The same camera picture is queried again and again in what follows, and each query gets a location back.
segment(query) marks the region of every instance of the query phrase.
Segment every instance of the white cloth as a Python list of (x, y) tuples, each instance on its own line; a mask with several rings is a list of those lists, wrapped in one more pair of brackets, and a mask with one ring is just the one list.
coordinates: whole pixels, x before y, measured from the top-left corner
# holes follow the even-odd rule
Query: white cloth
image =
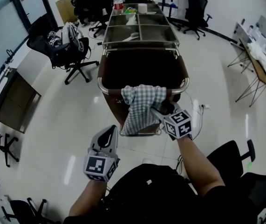
[(266, 55), (263, 53), (261, 47), (256, 42), (252, 42), (248, 44), (248, 48), (252, 57), (260, 62), (266, 72)]
[(147, 126), (158, 124), (151, 107), (160, 108), (166, 99), (166, 88), (141, 84), (137, 87), (126, 86), (122, 89), (122, 97), (130, 105), (128, 117), (123, 126), (123, 134), (136, 134)]

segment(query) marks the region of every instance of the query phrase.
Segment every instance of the chair backrest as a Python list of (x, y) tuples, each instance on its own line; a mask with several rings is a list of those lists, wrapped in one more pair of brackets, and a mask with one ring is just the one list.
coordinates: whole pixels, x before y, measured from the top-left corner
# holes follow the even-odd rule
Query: chair backrest
[[(93, 12), (93, 20), (106, 22), (109, 21), (110, 15), (113, 10), (114, 0), (90, 0), (91, 10)], [(103, 9), (106, 9), (107, 15), (103, 15)]]
[(32, 50), (49, 56), (46, 51), (46, 37), (51, 30), (52, 29), (46, 15), (38, 18), (28, 30), (29, 39), (27, 41), (27, 46)]
[(189, 8), (185, 18), (189, 21), (204, 18), (207, 2), (207, 0), (189, 0)]
[(258, 213), (266, 208), (266, 175), (246, 173), (241, 177), (240, 185)]
[(14, 217), (10, 218), (16, 218), (19, 223), (39, 223), (36, 216), (34, 215), (34, 212), (30, 208), (29, 204), (22, 200), (12, 200), (10, 201), (12, 211), (14, 213)]

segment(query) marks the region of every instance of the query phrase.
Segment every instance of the bottle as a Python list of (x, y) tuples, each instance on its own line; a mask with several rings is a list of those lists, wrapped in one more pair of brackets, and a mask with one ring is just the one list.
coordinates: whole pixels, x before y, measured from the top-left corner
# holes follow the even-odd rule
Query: bottle
[(123, 1), (122, 0), (114, 0), (114, 10), (116, 14), (123, 13)]

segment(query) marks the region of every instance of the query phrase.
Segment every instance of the desk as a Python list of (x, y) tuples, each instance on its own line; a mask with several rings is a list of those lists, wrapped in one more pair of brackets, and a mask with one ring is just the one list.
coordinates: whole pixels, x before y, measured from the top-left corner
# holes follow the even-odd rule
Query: desk
[[(245, 65), (243, 66), (243, 69), (241, 71), (241, 73), (243, 73), (250, 64), (253, 65), (253, 68), (257, 74), (257, 76), (255, 77), (255, 79), (252, 81), (252, 83), (249, 85), (248, 88), (246, 88), (246, 90), (241, 94), (241, 96), (235, 101), (235, 102), (238, 102), (239, 100), (247, 97), (248, 95), (254, 93), (254, 96), (253, 96), (253, 99), (251, 101), (251, 104), (250, 104), (250, 107), (256, 102), (256, 100), (259, 98), (259, 96), (262, 94), (262, 92), (265, 90), (266, 88), (266, 73), (265, 71), (263, 70), (261, 64), (259, 61), (255, 60), (252, 56), (251, 56), (251, 53), (248, 49), (248, 43), (245, 42), (244, 40), (240, 39), (240, 44), (243, 45), (244, 47), (244, 50), (243, 52), (236, 58), (238, 59), (243, 53), (245, 53), (246, 57), (244, 59), (242, 59), (241, 61), (238, 61), (238, 62), (234, 62), (236, 59), (234, 59), (234, 61), (232, 63), (230, 63), (228, 65), (228, 67), (232, 66), (232, 65), (235, 65), (235, 64), (238, 64), (240, 62), (245, 62), (245, 61), (249, 61), (248, 65)], [(250, 91), (250, 89), (257, 83), (257, 87), (255, 90), (253, 90), (252, 92), (248, 93)], [(255, 98), (256, 96), (256, 93), (257, 93), (257, 90), (263, 88), (263, 90), (261, 91), (261, 93), (257, 96), (257, 98)]]
[(7, 81), (0, 92), (0, 122), (24, 133), (21, 130), (24, 118), (35, 96), (41, 95), (25, 81), (17, 69), (11, 69), (6, 77)]

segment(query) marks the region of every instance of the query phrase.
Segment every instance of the power cord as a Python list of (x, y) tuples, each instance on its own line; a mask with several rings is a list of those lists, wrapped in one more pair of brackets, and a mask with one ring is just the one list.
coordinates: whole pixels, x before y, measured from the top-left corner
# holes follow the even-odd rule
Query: power cord
[(95, 46), (96, 46), (96, 45), (100, 46), (100, 45), (102, 45), (102, 42), (98, 42), (98, 43), (96, 43), (96, 44), (94, 45), (93, 49), (90, 49), (90, 55), (89, 55), (89, 57), (88, 57), (88, 58), (86, 57), (86, 59), (88, 59), (88, 60), (90, 59), (90, 57), (91, 57), (92, 53), (93, 53), (93, 52), (94, 52), (94, 50), (95, 50)]

